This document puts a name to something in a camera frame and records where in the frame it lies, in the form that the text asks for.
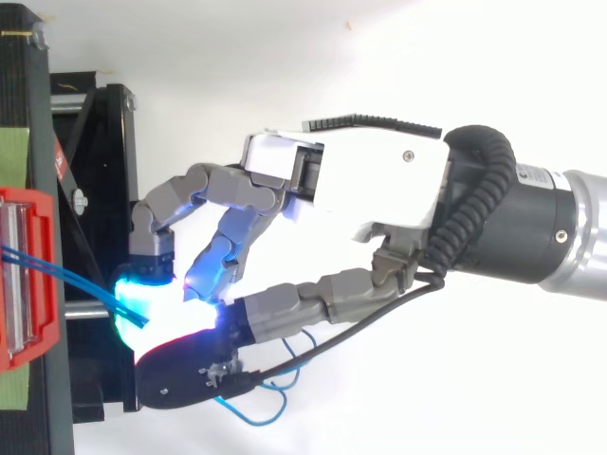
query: white background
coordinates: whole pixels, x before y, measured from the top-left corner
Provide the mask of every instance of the white background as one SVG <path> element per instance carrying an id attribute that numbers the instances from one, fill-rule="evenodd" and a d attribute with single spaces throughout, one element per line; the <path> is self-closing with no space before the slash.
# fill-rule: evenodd
<path id="1" fill-rule="evenodd" d="M 194 162 L 237 161 L 247 133 L 353 112 L 446 130 L 485 123 L 520 162 L 607 174 L 601 1 L 28 4 L 50 22 L 52 70 L 97 69 L 137 93 L 141 195 Z M 204 208 L 178 226 L 181 273 L 219 214 Z M 372 250 L 315 244 L 278 223 L 238 291 L 366 265 Z M 144 409 L 76 426 L 77 453 L 607 453 L 606 328 L 606 302 L 452 274 L 443 292 L 307 366 L 271 427 L 250 428 L 213 402 Z M 335 331 L 312 329 L 320 339 Z M 286 357 L 280 343 L 244 355 L 251 368 Z M 279 406 L 266 391 L 234 402 L 258 418 Z"/>

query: blue wire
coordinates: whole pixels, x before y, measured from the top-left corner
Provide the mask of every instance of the blue wire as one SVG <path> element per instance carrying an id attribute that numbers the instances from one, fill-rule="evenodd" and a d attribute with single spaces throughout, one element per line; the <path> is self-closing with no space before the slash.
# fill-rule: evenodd
<path id="1" fill-rule="evenodd" d="M 9 254 L 12 254 L 14 256 L 17 256 L 18 258 L 27 260 L 28 262 L 32 262 L 32 263 L 35 263 L 35 264 L 38 264 L 38 265 L 41 265 L 41 266 L 44 266 L 44 267 L 48 267 L 48 268 L 50 268 L 52 270 L 56 270 L 56 271 L 58 271 L 60 273 L 63 273 L 66 276 L 68 276 L 68 277 L 70 277 L 70 278 L 72 278 L 74 280 L 77 280 L 79 282 L 82 282 L 83 284 L 85 284 L 87 286 L 94 287 L 95 289 L 97 289 L 100 292 L 107 292 L 105 289 L 103 289 L 102 287 L 98 286 L 97 284 L 94 284 L 93 282 L 90 282 L 86 278 L 81 277 L 80 275 L 78 275 L 78 274 L 76 274 L 76 273 L 74 273 L 74 272 L 72 272 L 70 270 L 67 270 L 66 268 L 59 267 L 58 265 L 55 265 L 53 263 L 49 263 L 49 262 L 47 262 L 47 261 L 45 261 L 43 259 L 36 258 L 35 256 L 31 256 L 31 255 L 29 255 L 27 253 L 24 253 L 23 251 L 18 251 L 16 249 L 12 249 L 12 248 L 10 248 L 10 247 L 8 247 L 6 245 L 2 245 L 2 249 L 4 249 Z"/>
<path id="2" fill-rule="evenodd" d="M 312 341 L 312 344 L 316 348 L 316 346 L 317 346 L 316 339 L 309 332 L 307 332 L 306 330 L 302 329 L 302 332 L 308 338 L 310 338 L 310 340 Z M 283 341 L 283 344 L 285 345 L 286 349 L 289 351 L 289 353 L 293 357 L 297 356 L 295 354 L 295 351 L 293 351 L 293 348 L 291 348 L 290 344 L 288 344 L 288 341 L 286 341 L 285 338 L 282 338 L 282 341 Z M 226 408 L 227 410 L 231 411 L 240 420 L 242 420 L 246 424 L 249 424 L 249 425 L 251 425 L 253 427 L 263 427 L 265 425 L 273 424 L 274 422 L 276 422 L 281 417 L 281 415 L 283 415 L 283 412 L 285 412 L 285 409 L 286 409 L 286 394 L 285 394 L 285 391 L 288 391 L 289 389 L 292 389 L 293 387 L 295 387 L 295 385 L 297 384 L 297 381 L 300 378 L 301 367 L 303 365 L 305 365 L 305 363 L 303 363 L 302 365 L 300 365 L 298 367 L 295 367 L 295 368 L 292 368 L 290 370 L 287 370 L 285 372 L 281 372 L 279 374 L 279 375 L 283 375 L 283 374 L 295 372 L 295 377 L 290 382 L 290 384 L 288 384 L 286 386 L 277 386 L 274 381 L 271 381 L 269 384 L 264 383 L 264 384 L 262 384 L 260 386 L 261 388 L 266 389 L 268 391 L 277 391 L 283 397 L 283 405 L 278 410 L 278 412 L 276 413 L 276 415 L 274 415 L 274 417 L 272 417 L 271 419 L 264 420 L 264 421 L 261 421 L 261 422 L 257 422 L 257 421 L 249 419 L 245 414 L 243 414 L 240 410 L 238 410 L 233 405 L 231 405 L 230 403 L 228 403 L 222 397 L 220 397 L 220 396 L 215 397 L 215 401 L 217 403 L 219 403 L 221 406 L 223 406 L 224 408 Z"/>
<path id="3" fill-rule="evenodd" d="M 107 291 L 102 290 L 98 286 L 97 286 L 97 288 L 93 287 L 91 285 L 92 284 L 91 282 L 88 282 L 87 280 L 85 280 L 82 277 L 79 277 L 80 280 L 75 280 L 75 279 L 71 278 L 70 276 L 65 274 L 64 269 L 61 269 L 60 267 L 57 267 L 55 265 L 53 265 L 52 267 L 46 266 L 46 264 L 49 264 L 49 263 L 46 263 L 44 265 L 34 264 L 33 262 L 27 262 L 27 261 L 12 258 L 6 254 L 2 255 L 2 260 L 9 264 L 17 264 L 22 267 L 27 267 L 27 268 L 31 268 L 33 270 L 38 270 L 39 272 L 43 272 L 47 275 L 53 276 L 55 278 L 65 281 L 73 286 L 76 286 L 76 287 L 82 289 L 82 291 L 99 299 L 110 311 L 112 311 L 114 313 L 118 313 L 123 318 L 129 320 L 130 322 L 132 322 L 139 328 L 142 328 L 148 322 L 147 318 L 143 317 L 142 315 L 140 315 L 140 314 L 134 312 L 133 310 L 125 307 L 124 305 L 122 305 L 122 303 L 120 303 L 118 300 L 116 300 Z"/>
<path id="4" fill-rule="evenodd" d="M 312 345 L 316 348 L 316 346 L 317 346 L 316 339 L 306 330 L 302 329 L 302 332 L 304 335 L 306 335 L 308 338 L 310 338 L 310 341 L 312 341 Z M 286 341 L 285 338 L 282 338 L 282 341 L 283 341 L 283 344 L 285 345 L 286 349 L 289 351 L 289 353 L 293 357 L 296 357 L 297 355 L 293 351 L 293 348 L 291 348 L 290 344 L 288 344 L 288 341 Z M 261 387 L 263 387 L 264 389 L 268 389 L 269 391 L 288 391 L 289 389 L 293 389 L 293 387 L 295 387 L 295 385 L 297 384 L 297 381 L 300 379 L 300 368 L 303 365 L 305 365 L 306 363 L 308 363 L 308 362 L 298 365 L 297 367 L 293 367 L 289 370 L 285 370 L 284 372 L 281 372 L 279 374 L 279 376 L 282 376 L 285 374 L 295 372 L 295 377 L 293 377 L 293 380 L 286 386 L 277 386 L 274 382 L 270 382 L 269 384 L 262 384 Z"/>
<path id="5" fill-rule="evenodd" d="M 245 422 L 253 427 L 264 427 L 266 425 L 270 425 L 270 424 L 273 424 L 274 422 L 276 422 L 278 419 L 280 419 L 281 415 L 283 415 L 283 412 L 285 412 L 286 401 L 287 401 L 286 394 L 283 391 L 277 391 L 277 392 L 283 397 L 283 405 L 281 406 L 279 411 L 276 412 L 276 415 L 274 417 L 272 417 L 271 419 L 263 420 L 261 422 L 250 420 L 245 414 L 243 414 L 240 410 L 235 408 L 233 405 L 228 403 L 226 400 L 224 400 L 220 396 L 215 397 L 215 401 L 217 403 L 219 403 L 221 406 L 223 406 L 224 408 L 226 408 L 227 410 L 230 410 L 236 417 L 241 419 L 243 422 Z"/>

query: label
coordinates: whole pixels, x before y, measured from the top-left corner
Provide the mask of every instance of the label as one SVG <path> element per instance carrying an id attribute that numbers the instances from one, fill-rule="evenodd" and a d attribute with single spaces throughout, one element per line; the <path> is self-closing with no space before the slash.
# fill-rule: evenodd
<path id="1" fill-rule="evenodd" d="M 563 191 L 571 191 L 571 185 L 569 185 L 569 180 L 562 173 L 550 173 L 552 175 L 552 180 L 554 180 L 554 185 L 557 187 L 557 190 Z"/>
<path id="2" fill-rule="evenodd" d="M 516 174 L 519 177 L 519 182 L 523 185 L 554 190 L 552 178 L 546 169 L 517 163 Z"/>
<path id="3" fill-rule="evenodd" d="M 59 139 L 55 136 L 55 173 L 60 182 L 64 180 L 65 171 L 67 171 L 67 159 Z"/>

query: red clamp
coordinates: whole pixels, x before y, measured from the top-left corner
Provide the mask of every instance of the red clamp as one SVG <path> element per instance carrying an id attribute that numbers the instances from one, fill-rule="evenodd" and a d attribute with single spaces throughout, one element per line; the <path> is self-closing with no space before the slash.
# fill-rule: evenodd
<path id="1" fill-rule="evenodd" d="M 35 190 L 0 188 L 0 239 L 54 263 L 53 200 Z M 59 340 L 53 277 L 0 258 L 0 373 L 44 354 Z"/>

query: black metal stand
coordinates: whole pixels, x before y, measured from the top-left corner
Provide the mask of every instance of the black metal stand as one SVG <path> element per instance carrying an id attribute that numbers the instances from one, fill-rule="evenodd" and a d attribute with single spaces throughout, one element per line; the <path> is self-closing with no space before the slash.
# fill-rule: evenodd
<path id="1" fill-rule="evenodd" d="M 62 238 L 70 239 L 64 242 L 64 264 L 113 292 L 114 273 L 128 261 L 131 207 L 138 200 L 135 105 L 125 86 L 97 88 L 89 75 L 53 75 L 51 84 L 54 95 L 64 94 L 66 86 L 74 89 L 71 94 L 86 94 L 79 111 L 53 113 L 64 150 L 60 160 L 67 163 L 58 172 Z M 77 207 L 76 191 L 86 197 L 86 207 L 82 200 Z M 65 299 L 69 308 L 74 301 L 91 298 L 67 285 Z M 118 339 L 112 318 L 69 320 L 67 339 L 74 423 L 102 421 L 103 403 L 139 409 L 133 353 Z"/>
<path id="2" fill-rule="evenodd" d="M 23 5 L 0 4 L 0 127 L 29 129 L 28 186 L 51 194 L 57 200 L 47 52 L 24 35 L 40 21 Z M 57 263 L 61 264 L 57 211 L 55 252 Z M 57 291 L 57 302 L 60 305 L 61 339 L 45 355 L 29 364 L 28 409 L 0 411 L 2 454 L 74 453 L 63 317 L 64 292 L 61 288 Z"/>

